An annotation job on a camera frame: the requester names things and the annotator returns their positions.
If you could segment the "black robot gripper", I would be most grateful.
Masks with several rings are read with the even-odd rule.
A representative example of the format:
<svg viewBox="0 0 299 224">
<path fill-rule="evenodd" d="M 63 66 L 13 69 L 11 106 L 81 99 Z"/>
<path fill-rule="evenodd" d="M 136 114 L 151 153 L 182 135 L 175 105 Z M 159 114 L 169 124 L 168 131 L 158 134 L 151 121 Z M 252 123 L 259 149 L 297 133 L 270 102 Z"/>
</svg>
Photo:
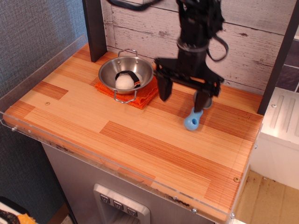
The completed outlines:
<svg viewBox="0 0 299 224">
<path fill-rule="evenodd" d="M 206 64 L 207 52 L 180 50 L 178 58 L 156 58 L 156 77 L 159 97 L 166 101 L 172 92 L 173 82 L 198 91 L 194 94 L 194 111 L 200 112 L 212 105 L 212 97 L 218 96 L 224 78 L 210 70 Z"/>
</svg>

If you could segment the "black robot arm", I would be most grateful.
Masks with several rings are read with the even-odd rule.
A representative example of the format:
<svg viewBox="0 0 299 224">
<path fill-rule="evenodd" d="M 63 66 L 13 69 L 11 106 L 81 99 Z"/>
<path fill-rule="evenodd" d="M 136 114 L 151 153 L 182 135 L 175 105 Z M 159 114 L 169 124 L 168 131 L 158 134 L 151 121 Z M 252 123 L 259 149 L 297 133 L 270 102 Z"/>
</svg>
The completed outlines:
<svg viewBox="0 0 299 224">
<path fill-rule="evenodd" d="M 157 58 L 156 77 L 159 96 L 166 101 L 174 82 L 197 91 L 194 111 L 200 112 L 207 102 L 218 96 L 224 78 L 210 70 L 206 64 L 210 39 L 217 39 L 224 19 L 219 0 L 179 0 L 178 57 Z"/>
</svg>

